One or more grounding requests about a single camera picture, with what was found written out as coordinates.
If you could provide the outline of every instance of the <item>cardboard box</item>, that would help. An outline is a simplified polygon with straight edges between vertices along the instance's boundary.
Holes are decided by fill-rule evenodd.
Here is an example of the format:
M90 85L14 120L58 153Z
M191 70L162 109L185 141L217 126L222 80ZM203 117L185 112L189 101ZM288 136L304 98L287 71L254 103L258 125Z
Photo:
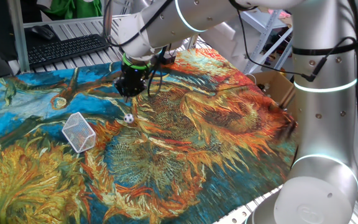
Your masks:
M264 93L271 97L277 105L287 109L296 120L295 86L285 76L276 71L260 72L253 74L257 84L269 86Z

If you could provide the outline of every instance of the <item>green light ring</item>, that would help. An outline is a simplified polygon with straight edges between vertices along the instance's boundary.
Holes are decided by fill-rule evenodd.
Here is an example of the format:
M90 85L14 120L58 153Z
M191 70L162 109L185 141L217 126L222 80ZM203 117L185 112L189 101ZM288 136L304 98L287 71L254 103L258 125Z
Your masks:
M124 53L124 55L122 56L122 61L130 66L131 68L133 69L138 69L138 70L146 70L148 68L150 68L151 64L149 63L147 66L146 65L143 65L143 66L138 66L138 65L133 65L130 63L130 61L128 61L127 57L126 57L126 53Z

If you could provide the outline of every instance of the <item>sunflower painting fabric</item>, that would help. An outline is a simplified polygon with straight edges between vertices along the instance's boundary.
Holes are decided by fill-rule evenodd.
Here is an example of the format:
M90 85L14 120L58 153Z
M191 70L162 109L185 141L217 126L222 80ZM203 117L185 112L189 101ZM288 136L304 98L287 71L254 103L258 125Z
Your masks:
M216 51L179 53L128 103L120 66L0 78L0 223L213 223L283 183L296 123ZM97 139L81 154L76 112Z

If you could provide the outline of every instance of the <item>metal frame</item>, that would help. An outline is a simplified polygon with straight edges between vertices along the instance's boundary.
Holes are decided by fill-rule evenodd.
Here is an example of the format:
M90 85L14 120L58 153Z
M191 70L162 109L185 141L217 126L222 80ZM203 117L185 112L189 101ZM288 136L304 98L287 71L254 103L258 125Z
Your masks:
M265 46L270 33L273 30L273 24L278 20L278 17L280 15L282 10L274 10L272 15L270 16L270 19L267 21L266 26L263 26L259 21L256 21L255 19L248 19L249 17L247 17L247 14L241 14L241 18L243 20L245 20L246 22L248 22L250 25L252 25L255 29L259 30L261 32L261 35L259 37L259 41L258 44L255 48L255 50L253 51L253 53L251 54L250 58L252 60L256 60L256 57L260 54L260 52L262 51L263 47ZM246 68L244 69L243 73L247 74L250 73L253 67L253 63L251 61L248 61Z
M293 30L292 27L289 28L289 29L284 33L284 35L282 35L282 36L279 38L279 40L276 41L276 43L273 44L273 46L264 54L264 56L263 56L262 58L260 58L259 60L254 60L254 61L257 62L257 63L263 63L263 62L266 60L266 58L267 58L271 53L273 53L273 51L292 33L292 30ZM280 63L283 63L283 64L284 64L284 62L285 62L285 60L287 59L287 57L288 57L288 56L284 57L284 54L283 54L283 55L280 57L280 59L282 59L282 61L281 61ZM249 70L249 73L252 73L257 67L258 67L258 65L254 64L254 66L252 66L252 68Z
M276 63L276 66L274 66L274 69L281 69L284 65L284 62L290 56L291 53L292 53L292 39L287 44L287 47L285 48L284 52L281 54L281 57Z
M199 34L195 34L189 38L189 42L187 42L186 45L186 50L192 49L196 45L198 36Z
M15 45L17 56L19 58L19 65L21 72L29 72L29 57L27 55L27 46L25 44L25 35L23 27L22 8L20 0L8 0L9 10L11 12L11 19L13 31L15 35Z

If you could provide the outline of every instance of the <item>sunflower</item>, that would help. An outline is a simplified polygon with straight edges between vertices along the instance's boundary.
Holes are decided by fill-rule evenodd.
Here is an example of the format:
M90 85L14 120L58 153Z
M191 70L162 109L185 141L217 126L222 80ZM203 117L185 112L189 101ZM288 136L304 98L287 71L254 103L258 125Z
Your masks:
M81 216L90 217L80 159L64 153L65 147L30 136L0 152L0 223L66 223L70 217L80 223Z

